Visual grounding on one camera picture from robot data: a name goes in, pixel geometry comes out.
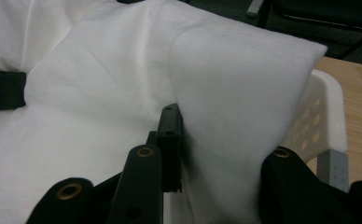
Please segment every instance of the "metal grommet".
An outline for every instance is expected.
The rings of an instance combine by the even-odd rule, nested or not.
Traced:
[[[281,149],[281,148],[277,148],[273,151],[273,154],[276,156],[276,157],[280,157],[280,158],[288,158],[290,155],[289,155],[289,152]]]
[[[56,196],[60,200],[69,200],[76,197],[81,191],[82,185],[78,182],[74,182],[59,189]]]
[[[153,154],[154,154],[154,149],[152,149],[150,147],[142,147],[137,150],[137,155],[139,157],[148,157],[148,156],[152,156]]]

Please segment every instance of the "white cloth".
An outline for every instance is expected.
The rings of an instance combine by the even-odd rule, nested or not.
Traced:
[[[0,69],[29,72],[27,106],[0,125],[0,224],[25,222],[60,180],[98,184],[120,172],[172,103],[188,145],[173,223],[258,223],[260,165],[326,48],[172,0],[103,2],[87,12],[93,5],[73,22],[63,20],[69,10],[49,17],[67,28],[46,31],[44,48],[34,46],[47,35],[29,28],[35,35],[24,38],[22,53],[0,59]]]
[[[0,70],[30,70],[104,0],[0,0]],[[11,111],[0,112],[0,127]]]

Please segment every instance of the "white plastic basket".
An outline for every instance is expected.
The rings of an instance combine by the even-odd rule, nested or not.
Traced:
[[[343,95],[335,78],[312,71],[296,117],[280,145],[296,151],[305,162],[328,149],[347,150]]]

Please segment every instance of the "black chair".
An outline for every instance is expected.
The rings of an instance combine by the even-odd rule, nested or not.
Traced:
[[[258,27],[266,27],[271,8],[282,18],[362,32],[362,0],[265,0]],[[362,39],[337,58],[361,46]]]

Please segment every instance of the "wooden table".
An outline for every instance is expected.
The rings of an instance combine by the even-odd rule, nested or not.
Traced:
[[[324,58],[315,67],[334,76],[343,89],[350,182],[362,180],[362,64]]]

